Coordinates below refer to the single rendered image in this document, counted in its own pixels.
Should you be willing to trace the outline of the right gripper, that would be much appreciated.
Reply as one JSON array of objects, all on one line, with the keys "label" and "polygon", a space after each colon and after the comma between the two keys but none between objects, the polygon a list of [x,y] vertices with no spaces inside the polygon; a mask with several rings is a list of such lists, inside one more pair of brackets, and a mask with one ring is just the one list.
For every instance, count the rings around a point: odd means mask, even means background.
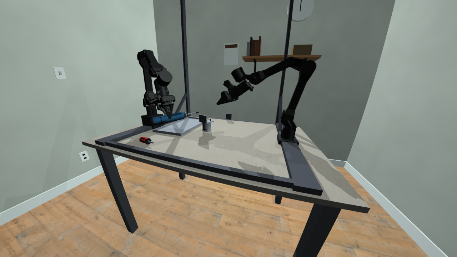
[{"label": "right gripper", "polygon": [[[172,101],[176,101],[176,98],[173,95],[169,95],[169,90],[166,88],[160,88],[157,89],[156,91],[159,92],[159,95],[161,96],[160,100],[158,101],[158,106],[157,109],[161,110],[164,115],[167,115],[169,119],[172,117],[172,111],[173,111],[173,106],[174,104]],[[162,96],[162,95],[168,95],[168,96]]]}]

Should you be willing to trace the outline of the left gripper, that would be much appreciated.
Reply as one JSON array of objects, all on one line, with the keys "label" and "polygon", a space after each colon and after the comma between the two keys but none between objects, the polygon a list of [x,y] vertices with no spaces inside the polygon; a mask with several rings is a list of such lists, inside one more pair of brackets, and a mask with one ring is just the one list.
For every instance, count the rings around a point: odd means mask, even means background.
[{"label": "left gripper", "polygon": [[239,90],[239,87],[235,86],[232,90],[229,91],[229,93],[227,91],[221,92],[221,98],[219,99],[219,101],[216,104],[220,105],[220,104],[226,104],[231,101],[236,101],[236,100],[238,100],[239,95],[242,95],[242,94],[243,93],[241,92],[241,90]]}]

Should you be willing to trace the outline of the grey l-shaped bracket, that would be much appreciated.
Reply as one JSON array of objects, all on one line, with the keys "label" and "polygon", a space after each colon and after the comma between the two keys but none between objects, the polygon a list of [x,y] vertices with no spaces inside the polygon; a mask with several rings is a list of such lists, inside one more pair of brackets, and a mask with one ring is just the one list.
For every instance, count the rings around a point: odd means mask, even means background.
[{"label": "grey l-shaped bracket", "polygon": [[207,116],[205,116],[205,115],[199,115],[199,122],[207,124],[207,123],[211,123],[214,121],[213,120],[210,121],[209,119],[207,119]]}]

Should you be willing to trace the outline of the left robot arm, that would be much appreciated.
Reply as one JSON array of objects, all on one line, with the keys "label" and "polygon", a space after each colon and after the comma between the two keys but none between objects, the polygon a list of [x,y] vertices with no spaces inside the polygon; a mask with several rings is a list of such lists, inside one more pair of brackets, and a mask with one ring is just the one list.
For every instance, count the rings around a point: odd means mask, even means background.
[{"label": "left robot arm", "polygon": [[[294,67],[295,66],[295,67]],[[233,78],[238,82],[239,90],[244,94],[247,90],[253,91],[251,84],[259,84],[270,75],[276,74],[286,68],[293,68],[299,71],[298,83],[292,95],[290,104],[286,110],[281,114],[281,123],[284,125],[281,129],[281,139],[295,141],[296,124],[293,122],[295,116],[295,109],[298,105],[299,99],[303,93],[307,81],[316,69],[316,63],[313,60],[302,60],[296,57],[288,57],[276,65],[262,71],[253,72],[250,75],[245,74],[242,67],[237,68],[231,72]],[[298,68],[297,68],[298,67]],[[249,82],[246,81],[249,80]],[[241,83],[240,83],[241,82]]]}]

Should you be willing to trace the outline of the blue cylindrical tool barrel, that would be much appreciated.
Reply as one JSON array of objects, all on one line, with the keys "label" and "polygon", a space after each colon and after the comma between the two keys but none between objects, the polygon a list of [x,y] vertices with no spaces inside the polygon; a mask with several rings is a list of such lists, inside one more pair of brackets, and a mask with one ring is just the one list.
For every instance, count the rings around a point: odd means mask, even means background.
[{"label": "blue cylindrical tool barrel", "polygon": [[172,114],[171,119],[169,119],[167,115],[163,115],[163,116],[153,117],[150,119],[150,121],[153,126],[156,126],[159,124],[164,124],[164,123],[184,119],[185,117],[187,117],[190,114],[195,114],[195,113],[178,112],[178,113]]}]

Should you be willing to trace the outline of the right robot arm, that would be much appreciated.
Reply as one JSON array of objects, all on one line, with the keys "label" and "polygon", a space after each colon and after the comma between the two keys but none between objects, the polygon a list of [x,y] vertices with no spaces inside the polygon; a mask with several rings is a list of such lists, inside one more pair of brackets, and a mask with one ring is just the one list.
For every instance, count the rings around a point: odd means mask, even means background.
[{"label": "right robot arm", "polygon": [[[143,49],[143,51],[138,52],[137,59],[139,64],[143,68],[144,75],[144,84],[145,84],[145,94],[143,98],[143,106],[146,107],[147,115],[146,116],[155,116],[157,114],[156,107],[158,106],[158,101],[161,96],[159,92],[156,91],[156,94],[153,92],[152,77],[156,77],[154,84],[155,89],[166,88],[172,80],[172,75],[167,71],[164,66],[158,63],[156,60],[153,51]],[[147,105],[147,106],[146,106]]]}]

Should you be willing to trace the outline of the red screwdriver handle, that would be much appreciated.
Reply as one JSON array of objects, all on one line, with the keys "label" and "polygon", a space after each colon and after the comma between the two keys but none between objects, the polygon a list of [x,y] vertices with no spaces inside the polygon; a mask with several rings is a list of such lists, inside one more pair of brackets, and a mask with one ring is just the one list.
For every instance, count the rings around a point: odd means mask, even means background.
[{"label": "red screwdriver handle", "polygon": [[144,137],[141,137],[139,139],[140,142],[143,142],[143,143],[146,143],[147,145],[150,144],[150,143],[153,143],[151,142],[151,139],[150,138],[144,138]]}]

